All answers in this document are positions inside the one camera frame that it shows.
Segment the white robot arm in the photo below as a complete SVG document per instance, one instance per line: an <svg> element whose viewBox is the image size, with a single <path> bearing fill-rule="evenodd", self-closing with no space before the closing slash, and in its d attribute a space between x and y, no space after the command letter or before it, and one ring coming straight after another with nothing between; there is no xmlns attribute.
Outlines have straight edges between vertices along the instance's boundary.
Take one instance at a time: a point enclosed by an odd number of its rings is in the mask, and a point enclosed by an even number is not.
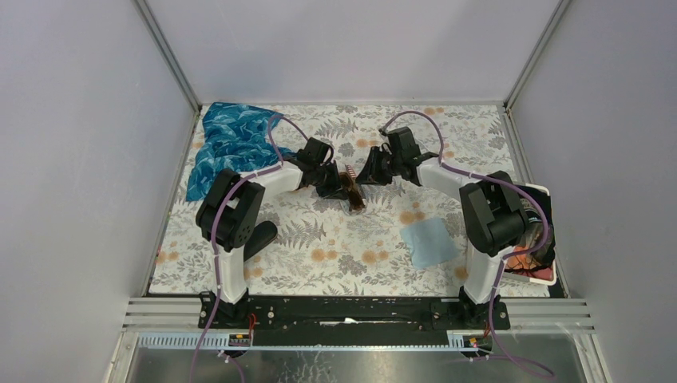
<svg viewBox="0 0 677 383"><path fill-rule="evenodd" d="M226 201L226 207L218 219L218 210L228 192L241 179L251 176L252 172L238 174L226 169L216 177L197 212L196 223L202 229L202 236L211 240L214 221L219 221L216 224L216 243L224 249L219 256L222 283L219 298L226 303L236 303L245 295L247 283L243 276L244 261L277 236L277 227L273 223L256 225L261 203L279 193L306 186L315 186L323 198L347 198L336 163L325 160L330 150L328 144L310 138L295 158L253 172L256 176L238 187L233 198ZM218 295L218 286L213 291Z"/></svg>
<svg viewBox="0 0 677 383"><path fill-rule="evenodd" d="M358 184L385 185L394 176L461 201L465 230L472 243L469 277L459 293L467 306L487 306L501 257L512 252L528 219L518 194L505 186L475 180L442 167L436 154L421 153L409 128L382 130L388 144L372 147ZM512 183L505 172L489 175Z"/></svg>

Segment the gray wall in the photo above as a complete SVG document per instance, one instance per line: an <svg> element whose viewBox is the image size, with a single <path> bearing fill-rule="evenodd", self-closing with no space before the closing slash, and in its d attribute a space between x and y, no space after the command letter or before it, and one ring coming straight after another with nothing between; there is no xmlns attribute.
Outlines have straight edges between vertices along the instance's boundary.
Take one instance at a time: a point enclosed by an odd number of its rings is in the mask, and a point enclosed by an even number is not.
<svg viewBox="0 0 677 383"><path fill-rule="evenodd" d="M129 0L0 5L0 381L101 381L192 111Z"/></svg>
<svg viewBox="0 0 677 383"><path fill-rule="evenodd" d="M557 0L150 0L203 102L496 101Z"/></svg>
<svg viewBox="0 0 677 383"><path fill-rule="evenodd" d="M615 381L674 381L677 3L574 2L515 108Z"/></svg>

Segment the metal floor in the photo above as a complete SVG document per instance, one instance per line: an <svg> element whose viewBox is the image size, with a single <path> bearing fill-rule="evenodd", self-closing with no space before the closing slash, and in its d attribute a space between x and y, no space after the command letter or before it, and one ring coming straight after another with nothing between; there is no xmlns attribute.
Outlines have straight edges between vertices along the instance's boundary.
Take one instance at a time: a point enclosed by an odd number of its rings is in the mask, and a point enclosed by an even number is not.
<svg viewBox="0 0 677 383"><path fill-rule="evenodd" d="M520 357L553 369L558 381L586 381L573 340L559 335L501 336L506 348ZM192 349L138 348L128 382L185 383ZM508 361L474 361L443 351L248 351L237 361L247 382L414 382L478 383L540 382ZM200 352L195 383L240 381L237 368Z"/></svg>

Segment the blue cloth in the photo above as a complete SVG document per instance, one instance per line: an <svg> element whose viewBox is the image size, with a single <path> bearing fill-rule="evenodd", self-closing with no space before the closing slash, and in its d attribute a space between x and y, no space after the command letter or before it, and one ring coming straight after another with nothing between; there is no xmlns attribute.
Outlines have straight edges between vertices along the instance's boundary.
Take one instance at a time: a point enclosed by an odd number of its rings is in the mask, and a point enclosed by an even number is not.
<svg viewBox="0 0 677 383"><path fill-rule="evenodd" d="M266 142L267 123L276 112L254 106L215 102L202 119L204 145L195 156L188 178L187 201L207 196L214 179L224 169L251 172L278 161ZM274 128L279 120L273 121ZM292 153L280 148L284 155Z"/></svg>
<svg viewBox="0 0 677 383"><path fill-rule="evenodd" d="M400 236L409 248L411 264L417 269L439 265L458 256L458 249L441 218L409 225L400 230Z"/></svg>

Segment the brown object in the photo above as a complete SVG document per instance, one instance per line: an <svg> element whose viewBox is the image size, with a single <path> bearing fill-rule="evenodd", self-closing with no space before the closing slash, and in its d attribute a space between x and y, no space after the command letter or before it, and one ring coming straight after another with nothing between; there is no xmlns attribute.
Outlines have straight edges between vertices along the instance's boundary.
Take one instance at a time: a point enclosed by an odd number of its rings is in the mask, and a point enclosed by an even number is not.
<svg viewBox="0 0 677 383"><path fill-rule="evenodd" d="M358 185L346 172L340 172L338 178L341 180L343 190L348 194L350 211L361 211L364 206L364 200L359 192Z"/></svg>

